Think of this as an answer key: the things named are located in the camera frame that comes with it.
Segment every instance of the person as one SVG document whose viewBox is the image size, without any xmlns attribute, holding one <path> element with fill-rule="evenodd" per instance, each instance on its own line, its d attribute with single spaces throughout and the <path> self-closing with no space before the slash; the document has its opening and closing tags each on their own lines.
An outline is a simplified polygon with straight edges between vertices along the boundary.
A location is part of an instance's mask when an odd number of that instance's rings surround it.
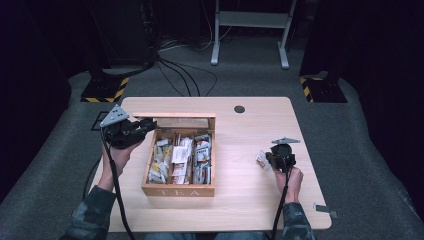
<svg viewBox="0 0 424 240">
<path fill-rule="evenodd" d="M 110 154 L 116 164 L 118 177 L 123 173 L 124 168 L 130 159 L 131 152 L 138 147 L 141 142 L 136 143 L 126 149 L 110 148 Z M 109 157 L 103 146 L 103 171 L 100 180 L 90 191 L 87 197 L 79 204 L 74 211 L 71 223 L 60 240 L 69 239 L 106 239 L 110 214 L 115 202 L 116 196 L 112 192 L 114 188 L 112 170 L 109 164 Z M 277 187 L 282 193 L 286 182 L 284 173 L 273 169 L 277 181 Z M 304 239 L 314 240 L 314 234 L 306 218 L 305 212 L 299 203 L 299 192 L 303 180 L 303 173 L 299 168 L 293 167 L 288 182 L 287 195 L 283 206 L 284 229 L 279 234 L 283 240 Z M 148 233 L 145 235 L 147 240 L 195 240 L 195 233 Z M 263 232 L 228 232 L 218 233 L 215 240 L 256 240 L 266 239 Z"/>
</svg>

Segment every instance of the small round object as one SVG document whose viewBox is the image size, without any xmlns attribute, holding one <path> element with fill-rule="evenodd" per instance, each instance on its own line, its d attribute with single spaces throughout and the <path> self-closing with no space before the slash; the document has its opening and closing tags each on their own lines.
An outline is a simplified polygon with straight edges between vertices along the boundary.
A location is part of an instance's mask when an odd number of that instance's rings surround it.
<svg viewBox="0 0 424 240">
<path fill-rule="evenodd" d="M 244 111 L 246 111 L 246 109 L 243 106 L 237 105 L 234 107 L 234 111 L 236 113 L 244 113 Z"/>
</svg>

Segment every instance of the hand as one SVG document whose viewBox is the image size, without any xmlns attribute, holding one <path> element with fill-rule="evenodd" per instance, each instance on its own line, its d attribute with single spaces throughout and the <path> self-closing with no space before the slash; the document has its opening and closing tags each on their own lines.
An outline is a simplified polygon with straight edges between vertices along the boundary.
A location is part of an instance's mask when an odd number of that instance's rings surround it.
<svg viewBox="0 0 424 240">
<path fill-rule="evenodd" d="M 280 170 L 273 169 L 275 178 L 277 180 L 277 186 L 280 193 L 283 192 L 284 186 L 286 185 L 286 174 Z M 288 183 L 287 195 L 285 203 L 297 202 L 299 203 L 299 192 L 302 185 L 303 173 L 299 168 L 293 167 L 291 170 L 290 179 Z"/>
<path fill-rule="evenodd" d="M 138 147 L 142 142 L 143 141 L 140 141 L 125 149 L 116 149 L 113 147 L 110 148 L 110 155 L 112 159 L 115 161 L 116 173 L 118 174 L 118 177 L 121 176 L 121 174 L 124 172 L 124 167 L 127 165 L 128 160 L 130 160 L 131 152 L 136 147 Z M 107 155 L 106 149 L 103 145 L 102 145 L 102 152 L 103 152 L 103 172 L 97 186 L 104 190 L 112 192 L 114 188 L 112 169 L 110 168 L 109 156 Z"/>
</svg>

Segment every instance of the table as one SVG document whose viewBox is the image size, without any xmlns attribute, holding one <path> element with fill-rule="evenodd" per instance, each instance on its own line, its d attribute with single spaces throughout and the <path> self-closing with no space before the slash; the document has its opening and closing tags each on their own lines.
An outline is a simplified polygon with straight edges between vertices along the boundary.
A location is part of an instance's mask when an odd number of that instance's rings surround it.
<svg viewBox="0 0 424 240">
<path fill-rule="evenodd" d="M 219 47 L 220 47 L 220 26 L 238 26 L 238 27 L 262 27 L 262 28 L 281 28 L 285 29 L 281 41 L 278 42 L 278 52 L 280 54 L 281 67 L 289 68 L 289 62 L 286 54 L 286 41 L 293 18 L 294 8 L 297 0 L 291 0 L 288 13 L 260 13 L 260 12 L 239 12 L 239 11 L 220 11 L 219 0 L 215 1 L 215 41 L 212 50 L 211 64 L 218 65 Z"/>
<path fill-rule="evenodd" d="M 236 113 L 235 106 L 244 113 Z M 121 107 L 133 112 L 216 113 L 215 197 L 146 197 L 141 189 L 152 133 L 131 155 L 119 178 L 128 223 L 134 232 L 214 232 L 270 230 L 280 201 L 274 173 L 257 163 L 259 150 L 270 151 L 272 140 L 298 139 L 291 147 L 296 166 L 304 173 L 300 202 L 313 229 L 331 226 L 328 214 L 313 205 L 325 205 L 292 104 L 285 97 L 130 97 Z M 100 179 L 102 164 L 94 177 Z M 280 218 L 279 228 L 283 228 Z M 125 231 L 115 202 L 111 232 Z"/>
</svg>

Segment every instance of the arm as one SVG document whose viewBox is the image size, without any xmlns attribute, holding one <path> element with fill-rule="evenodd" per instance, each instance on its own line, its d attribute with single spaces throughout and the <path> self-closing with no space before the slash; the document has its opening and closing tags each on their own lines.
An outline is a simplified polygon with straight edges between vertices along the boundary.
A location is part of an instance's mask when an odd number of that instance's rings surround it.
<svg viewBox="0 0 424 240">
<path fill-rule="evenodd" d="M 280 192 L 283 191 L 286 176 L 279 170 L 274 169 L 277 186 Z M 299 192 L 303 180 L 303 173 L 299 168 L 293 167 L 288 183 L 287 195 L 283 206 L 283 240 L 304 239 L 315 240 L 311 225 L 306 218 L 302 205 L 299 203 Z"/>
<path fill-rule="evenodd" d="M 116 164 L 118 177 L 130 159 L 131 152 L 141 142 L 126 149 L 111 148 L 110 153 Z M 110 224 L 110 213 L 116 196 L 109 157 L 103 147 L 103 172 L 99 183 L 82 201 L 72 214 L 71 224 L 60 240 L 65 239 L 106 239 Z"/>
</svg>

